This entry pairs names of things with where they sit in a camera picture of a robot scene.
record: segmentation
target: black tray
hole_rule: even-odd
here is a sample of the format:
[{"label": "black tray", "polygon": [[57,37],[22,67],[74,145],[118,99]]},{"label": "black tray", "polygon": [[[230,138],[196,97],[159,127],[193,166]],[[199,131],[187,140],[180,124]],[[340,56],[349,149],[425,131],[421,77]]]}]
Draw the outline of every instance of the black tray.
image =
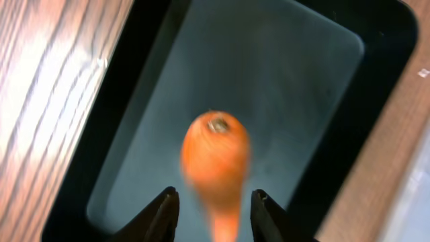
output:
[{"label": "black tray", "polygon": [[[417,24],[410,9],[395,0],[299,2],[355,32],[365,44],[358,71],[286,208],[290,219],[313,235],[415,47]],[[100,241],[109,236],[87,220],[88,201],[169,5],[170,1],[134,3],[44,228],[43,241]],[[187,3],[179,9],[187,9]],[[172,16],[181,22],[184,13]],[[158,63],[164,63],[174,37],[165,36],[167,41],[161,44],[156,41],[161,50]],[[142,112],[156,80],[146,82],[140,95]]]}]

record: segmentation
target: wooden surface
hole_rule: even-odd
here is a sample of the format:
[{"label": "wooden surface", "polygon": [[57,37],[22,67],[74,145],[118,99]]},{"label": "wooden surface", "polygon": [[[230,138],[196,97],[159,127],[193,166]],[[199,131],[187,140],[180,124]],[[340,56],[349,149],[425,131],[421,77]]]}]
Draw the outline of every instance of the wooden surface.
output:
[{"label": "wooden surface", "polygon": [[[0,0],[0,241],[39,240],[131,1]],[[430,112],[430,3],[408,2],[421,43],[322,242],[375,240]]]},{"label": "wooden surface", "polygon": [[420,23],[415,54],[337,197],[318,239],[375,241],[430,113],[430,1],[407,0]]},{"label": "wooden surface", "polygon": [[39,240],[131,2],[0,0],[0,241]]}]

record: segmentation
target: black plastic bin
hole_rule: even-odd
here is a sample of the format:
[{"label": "black plastic bin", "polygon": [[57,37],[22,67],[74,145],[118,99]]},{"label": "black plastic bin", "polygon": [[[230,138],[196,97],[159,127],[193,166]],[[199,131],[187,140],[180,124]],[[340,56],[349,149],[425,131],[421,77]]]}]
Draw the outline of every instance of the black plastic bin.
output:
[{"label": "black plastic bin", "polygon": [[[284,29],[296,35],[283,35]],[[247,192],[263,186],[313,236],[417,32],[412,11],[396,0],[136,0],[42,240],[103,241],[168,185],[179,187],[179,217],[186,217],[176,241],[189,241],[190,234],[206,239],[204,225],[189,215],[196,205],[171,157],[187,126],[208,108],[231,112],[250,132],[253,157],[262,161],[254,161]],[[276,61],[281,64],[271,65]],[[217,98],[220,93],[225,97]],[[128,161],[142,156],[142,163]],[[287,165],[278,161],[284,159]],[[245,210],[250,199],[244,197]],[[247,228],[241,230],[239,241],[248,241]]]}]

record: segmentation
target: wooden table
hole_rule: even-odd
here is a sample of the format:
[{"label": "wooden table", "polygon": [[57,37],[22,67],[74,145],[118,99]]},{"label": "wooden table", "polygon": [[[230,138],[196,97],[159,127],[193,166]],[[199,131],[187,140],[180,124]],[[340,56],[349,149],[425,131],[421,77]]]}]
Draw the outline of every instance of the wooden table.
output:
[{"label": "wooden table", "polygon": [[[374,241],[430,112],[430,3],[414,57],[318,238]],[[38,241],[132,0],[0,0],[0,241]]]}]

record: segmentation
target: orange carrot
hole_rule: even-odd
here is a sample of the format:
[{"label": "orange carrot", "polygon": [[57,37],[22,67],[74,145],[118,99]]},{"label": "orange carrot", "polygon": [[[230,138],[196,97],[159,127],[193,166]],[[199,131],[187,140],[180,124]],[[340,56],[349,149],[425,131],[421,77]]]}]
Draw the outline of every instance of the orange carrot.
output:
[{"label": "orange carrot", "polygon": [[208,215],[213,242],[234,242],[250,157],[245,127],[226,112],[207,112],[189,127],[181,168]]}]

